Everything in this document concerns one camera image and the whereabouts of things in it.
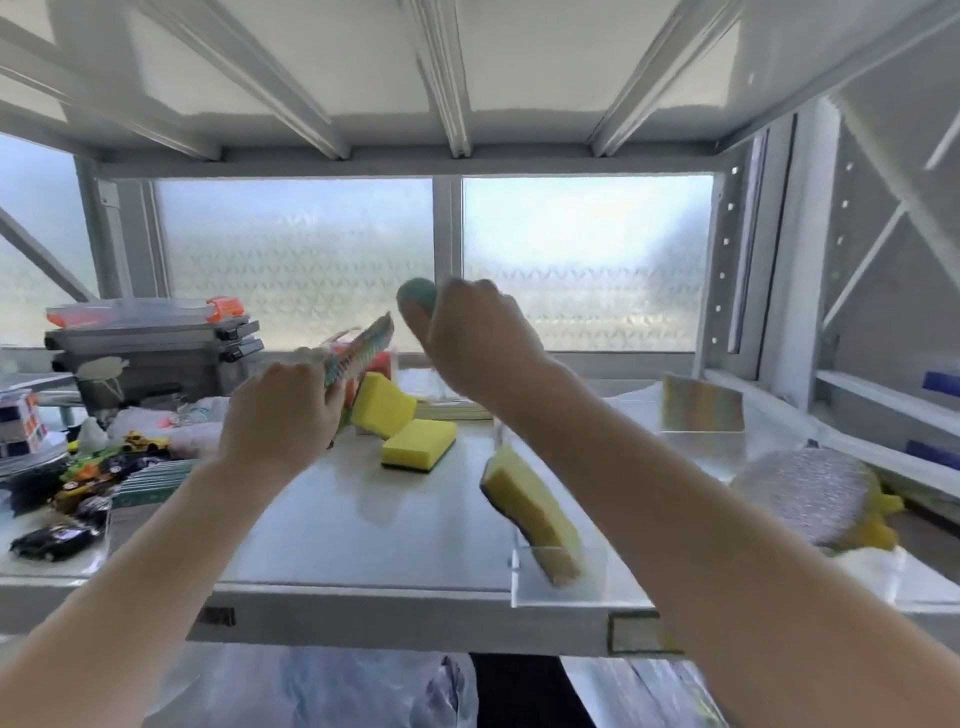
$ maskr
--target blue item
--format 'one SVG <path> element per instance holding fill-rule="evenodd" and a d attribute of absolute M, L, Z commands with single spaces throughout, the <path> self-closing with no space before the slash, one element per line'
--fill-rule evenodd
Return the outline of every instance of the blue item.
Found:
<path fill-rule="evenodd" d="M 926 443 L 910 440 L 906 444 L 906 453 L 914 457 L 919 457 L 921 460 L 960 471 L 960 455 L 950 452 L 949 450 L 934 448 Z"/>
<path fill-rule="evenodd" d="M 416 301 L 432 314 L 437 307 L 437 284 L 427 279 L 410 279 L 400 286 L 396 292 L 396 300 L 398 303 Z"/>
<path fill-rule="evenodd" d="M 960 375 L 949 375 L 946 372 L 927 372 L 924 375 L 924 389 L 960 397 Z"/>

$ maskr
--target black toy car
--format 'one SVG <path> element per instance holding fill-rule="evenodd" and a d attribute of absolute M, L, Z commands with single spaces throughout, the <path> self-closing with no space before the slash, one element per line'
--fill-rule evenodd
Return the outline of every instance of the black toy car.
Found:
<path fill-rule="evenodd" d="M 92 496 L 80 501 L 77 512 L 73 515 L 77 521 L 90 526 L 94 535 L 100 535 L 107 530 L 107 516 L 110 513 L 110 499 L 105 496 Z"/>
<path fill-rule="evenodd" d="M 87 526 L 48 525 L 13 539 L 10 551 L 25 559 L 62 561 L 83 551 L 96 538 L 96 532 Z"/>

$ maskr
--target left arm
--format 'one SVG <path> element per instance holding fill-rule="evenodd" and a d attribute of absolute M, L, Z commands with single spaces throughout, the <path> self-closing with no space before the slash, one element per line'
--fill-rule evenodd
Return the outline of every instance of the left arm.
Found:
<path fill-rule="evenodd" d="M 0 670 L 0 726 L 139 726 L 217 577 L 260 514 L 336 433 L 343 388 L 275 364 L 233 396 L 199 466 Z"/>

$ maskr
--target frosted window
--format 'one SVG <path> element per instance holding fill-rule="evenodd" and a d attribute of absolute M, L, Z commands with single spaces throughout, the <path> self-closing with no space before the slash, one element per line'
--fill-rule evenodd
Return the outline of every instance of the frosted window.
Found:
<path fill-rule="evenodd" d="M 713 178 L 464 180 L 467 278 L 516 297 L 554 352 L 692 352 Z"/>
<path fill-rule="evenodd" d="M 42 347 L 43 332 L 53 327 L 46 308 L 63 303 L 73 299 L 0 237 L 0 344 Z"/>
<path fill-rule="evenodd" d="M 71 155 L 0 134 L 0 206 L 89 290 L 99 290 Z"/>
<path fill-rule="evenodd" d="M 97 278 L 73 157 L 0 134 L 0 206 L 91 291 Z M 72 303 L 0 237 L 0 344 L 42 347 L 47 306 Z"/>
<path fill-rule="evenodd" d="M 168 181 L 157 190 L 174 296 L 236 296 L 267 349 L 316 346 L 433 279 L 430 180 Z"/>

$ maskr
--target plastic bag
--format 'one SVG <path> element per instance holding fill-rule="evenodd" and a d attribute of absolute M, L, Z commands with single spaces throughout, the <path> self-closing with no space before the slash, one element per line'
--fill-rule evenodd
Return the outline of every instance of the plastic bag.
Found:
<path fill-rule="evenodd" d="M 570 682 L 597 725 L 725 728 L 700 671 L 679 660 L 564 657 Z"/>
<path fill-rule="evenodd" d="M 144 728 L 473 728 L 468 655 L 224 644 Z"/>

